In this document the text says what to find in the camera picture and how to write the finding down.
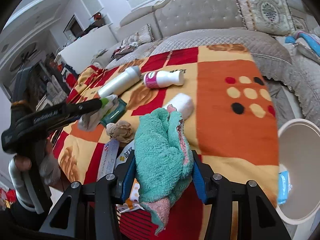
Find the gloved left hand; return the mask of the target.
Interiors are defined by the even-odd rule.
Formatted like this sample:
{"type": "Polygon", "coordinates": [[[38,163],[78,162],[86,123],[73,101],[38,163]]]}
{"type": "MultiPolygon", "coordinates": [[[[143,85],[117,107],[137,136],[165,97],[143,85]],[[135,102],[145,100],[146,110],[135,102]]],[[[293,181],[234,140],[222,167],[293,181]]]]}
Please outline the gloved left hand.
{"type": "MultiPolygon", "coordinates": [[[[42,163],[39,165],[39,173],[44,179],[46,185],[58,189],[58,181],[61,178],[61,171],[57,160],[54,158],[52,150],[53,144],[47,140],[46,141],[46,156],[44,157],[42,163]]],[[[13,157],[16,168],[20,172],[25,172],[31,169],[31,160],[27,157],[20,155],[15,155],[13,157]]]]}

